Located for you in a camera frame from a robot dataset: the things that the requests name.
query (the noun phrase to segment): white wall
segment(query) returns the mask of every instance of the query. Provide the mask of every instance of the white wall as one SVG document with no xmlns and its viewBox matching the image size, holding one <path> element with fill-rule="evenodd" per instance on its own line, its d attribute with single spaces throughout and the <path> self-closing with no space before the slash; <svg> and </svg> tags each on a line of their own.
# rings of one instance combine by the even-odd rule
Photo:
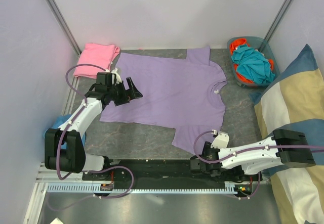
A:
<svg viewBox="0 0 324 224">
<path fill-rule="evenodd" d="M 45 0 L 0 0 L 0 223 L 22 223 L 77 57 Z"/>
<path fill-rule="evenodd" d="M 281 71 L 308 43 L 324 75 L 324 0 L 293 0 L 270 46 Z"/>
<path fill-rule="evenodd" d="M 55 0 L 76 41 L 123 49 L 225 48 L 264 37 L 284 0 Z"/>
</svg>

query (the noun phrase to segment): orange cloth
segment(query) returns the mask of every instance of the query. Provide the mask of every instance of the orange cloth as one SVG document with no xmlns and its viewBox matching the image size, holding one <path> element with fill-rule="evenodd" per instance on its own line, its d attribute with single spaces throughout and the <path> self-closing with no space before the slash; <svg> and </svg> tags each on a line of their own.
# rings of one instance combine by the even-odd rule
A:
<svg viewBox="0 0 324 224">
<path fill-rule="evenodd" d="M 230 45 L 229 45 L 229 51 L 231 53 L 231 55 L 233 55 L 233 51 L 236 50 L 236 47 L 238 46 L 241 46 L 242 44 L 247 44 L 248 46 L 250 46 L 248 44 L 248 41 L 246 38 L 238 38 L 236 40 L 234 40 Z M 273 71 L 273 68 L 274 68 L 274 64 L 273 64 L 273 60 L 270 59 L 269 60 L 269 63 L 270 63 L 270 69 L 271 71 Z M 236 72 L 236 69 L 237 69 L 238 65 L 237 64 L 234 64 L 234 70 Z M 245 82 L 245 83 L 251 83 L 251 84 L 254 84 L 254 82 L 252 80 L 248 80 L 246 79 L 244 76 L 242 76 L 241 74 L 239 73 L 236 73 L 236 76 L 239 80 L 241 80 L 242 82 Z"/>
<path fill-rule="evenodd" d="M 229 52 L 231 53 L 231 56 L 233 55 L 233 51 L 236 50 L 236 47 L 241 46 L 242 44 L 248 43 L 246 38 L 238 38 L 234 40 L 230 45 L 229 45 Z"/>
</svg>

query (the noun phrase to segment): purple shirt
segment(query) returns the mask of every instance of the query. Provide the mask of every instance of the purple shirt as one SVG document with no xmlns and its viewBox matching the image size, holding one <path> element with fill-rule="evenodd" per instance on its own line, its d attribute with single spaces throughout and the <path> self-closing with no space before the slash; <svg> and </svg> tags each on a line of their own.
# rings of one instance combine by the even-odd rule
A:
<svg viewBox="0 0 324 224">
<path fill-rule="evenodd" d="M 226 77 L 209 56 L 209 47 L 187 50 L 185 60 L 121 53 L 116 65 L 121 78 L 126 82 L 130 76 L 143 98 L 118 107 L 109 104 L 100 121 L 175 128 L 172 145 L 194 154 L 195 138 L 206 130 L 220 130 L 225 113 L 218 92 Z M 212 140 L 212 134 L 201 137 L 198 152 Z"/>
</svg>

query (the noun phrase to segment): pink cloth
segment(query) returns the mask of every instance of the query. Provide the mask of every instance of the pink cloth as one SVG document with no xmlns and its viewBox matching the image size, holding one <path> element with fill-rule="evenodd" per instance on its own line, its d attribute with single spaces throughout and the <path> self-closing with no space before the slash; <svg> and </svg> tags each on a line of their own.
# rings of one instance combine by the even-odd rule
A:
<svg viewBox="0 0 324 224">
<path fill-rule="evenodd" d="M 119 52 L 119 47 L 114 45 L 102 46 L 100 44 L 87 43 L 77 64 L 93 64 L 110 70 L 110 65 Z M 73 76 L 85 76 L 95 79 L 100 71 L 99 68 L 92 66 L 79 66 L 74 71 Z"/>
</svg>

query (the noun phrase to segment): laundry basket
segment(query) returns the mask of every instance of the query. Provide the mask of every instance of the laundry basket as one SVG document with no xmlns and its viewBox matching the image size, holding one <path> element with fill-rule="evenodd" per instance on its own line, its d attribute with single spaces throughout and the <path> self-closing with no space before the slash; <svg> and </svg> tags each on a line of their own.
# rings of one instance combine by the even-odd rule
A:
<svg viewBox="0 0 324 224">
<path fill-rule="evenodd" d="M 278 77 L 278 75 L 280 75 L 280 72 L 279 72 L 279 69 L 278 69 L 278 66 L 277 66 L 277 62 L 274 58 L 274 55 L 271 51 L 271 48 L 269 46 L 269 44 L 262 38 L 259 38 L 259 37 L 252 37 L 252 36 L 243 36 L 243 37 L 235 37 L 235 38 L 231 38 L 228 42 L 227 42 L 227 51 L 228 51 L 228 54 L 229 54 L 229 58 L 230 58 L 230 61 L 231 61 L 231 66 L 232 66 L 232 70 L 233 70 L 233 73 L 234 73 L 234 76 L 237 80 L 237 84 L 241 87 L 265 87 L 265 86 L 269 86 L 270 83 L 262 83 L 262 84 L 256 84 L 256 83 L 246 83 L 244 81 L 241 81 L 238 77 L 237 77 L 237 74 L 236 74 L 236 71 L 234 69 L 234 63 L 231 59 L 231 53 L 230 53 L 230 50 L 229 50 L 229 46 L 230 44 L 238 39 L 238 38 L 246 38 L 247 41 L 248 41 L 248 44 L 250 45 L 250 47 L 253 47 L 255 49 L 257 49 L 258 51 L 260 51 L 261 53 L 264 54 L 264 57 L 266 59 L 272 59 L 273 60 L 273 71 L 272 73 L 274 73 L 275 75 L 275 78 Z"/>
</svg>

